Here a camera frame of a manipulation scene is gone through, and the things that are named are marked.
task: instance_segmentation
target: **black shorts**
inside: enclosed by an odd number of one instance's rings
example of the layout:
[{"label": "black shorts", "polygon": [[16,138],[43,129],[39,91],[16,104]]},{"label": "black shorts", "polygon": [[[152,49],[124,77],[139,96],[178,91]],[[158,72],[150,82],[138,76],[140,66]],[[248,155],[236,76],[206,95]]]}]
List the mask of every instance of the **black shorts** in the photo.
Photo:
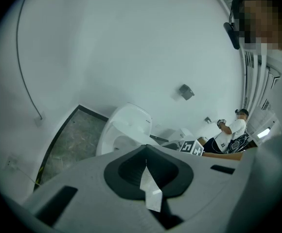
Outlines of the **black shorts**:
[{"label": "black shorts", "polygon": [[217,143],[215,142],[214,138],[211,138],[206,142],[204,145],[204,152],[206,153],[222,153],[219,149]]}]

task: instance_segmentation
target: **floor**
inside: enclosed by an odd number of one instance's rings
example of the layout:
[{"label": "floor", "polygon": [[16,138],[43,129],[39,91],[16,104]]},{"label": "floor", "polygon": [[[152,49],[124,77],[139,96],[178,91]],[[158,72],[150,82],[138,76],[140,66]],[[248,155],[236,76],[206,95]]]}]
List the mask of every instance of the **floor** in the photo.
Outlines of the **floor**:
[{"label": "floor", "polygon": [[78,110],[57,139],[44,167],[40,184],[74,163],[94,157],[106,122]]}]

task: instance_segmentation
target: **white toilet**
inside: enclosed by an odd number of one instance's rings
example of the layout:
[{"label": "white toilet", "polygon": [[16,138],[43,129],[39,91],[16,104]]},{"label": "white toilet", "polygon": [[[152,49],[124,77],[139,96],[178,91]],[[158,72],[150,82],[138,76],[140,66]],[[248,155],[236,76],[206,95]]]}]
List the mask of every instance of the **white toilet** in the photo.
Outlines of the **white toilet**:
[{"label": "white toilet", "polygon": [[158,145],[150,137],[152,118],[142,108],[127,103],[118,107],[107,121],[99,139],[96,156],[127,145]]}]

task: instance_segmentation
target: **wall-mounted holder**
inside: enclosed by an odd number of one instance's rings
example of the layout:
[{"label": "wall-mounted holder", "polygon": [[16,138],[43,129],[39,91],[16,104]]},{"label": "wall-mounted holder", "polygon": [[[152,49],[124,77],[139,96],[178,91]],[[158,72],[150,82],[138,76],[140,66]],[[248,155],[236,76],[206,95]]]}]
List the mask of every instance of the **wall-mounted holder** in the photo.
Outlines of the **wall-mounted holder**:
[{"label": "wall-mounted holder", "polygon": [[189,100],[192,96],[195,96],[193,91],[186,84],[181,86],[179,90],[180,90],[181,96],[184,97],[185,100]]},{"label": "wall-mounted holder", "polygon": [[207,123],[211,123],[211,120],[210,120],[209,117],[206,117],[206,118],[205,118],[205,121],[206,121]]}]

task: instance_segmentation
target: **black slot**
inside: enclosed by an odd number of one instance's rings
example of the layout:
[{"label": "black slot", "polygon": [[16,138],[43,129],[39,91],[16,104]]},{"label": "black slot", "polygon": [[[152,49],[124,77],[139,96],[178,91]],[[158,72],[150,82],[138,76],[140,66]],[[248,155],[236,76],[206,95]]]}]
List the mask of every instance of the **black slot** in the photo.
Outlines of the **black slot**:
[{"label": "black slot", "polygon": [[210,167],[210,169],[222,172],[222,173],[227,173],[227,174],[233,174],[235,171],[234,168],[226,167],[226,166],[219,166],[219,165],[213,165]]},{"label": "black slot", "polygon": [[74,197],[77,190],[71,186],[64,186],[35,216],[43,223],[52,226]]},{"label": "black slot", "polygon": [[156,218],[156,220],[159,221],[167,230],[183,222],[180,217],[171,213],[166,198],[162,199],[160,212],[152,210],[149,211]]},{"label": "black slot", "polygon": [[104,179],[121,198],[145,200],[140,182],[146,166],[166,198],[182,195],[193,180],[188,164],[150,145],[142,145],[110,162],[104,170]]},{"label": "black slot", "polygon": [[177,145],[177,143],[171,143],[171,144],[165,145],[163,147],[170,149],[170,150],[178,150],[179,149],[179,146]]}]

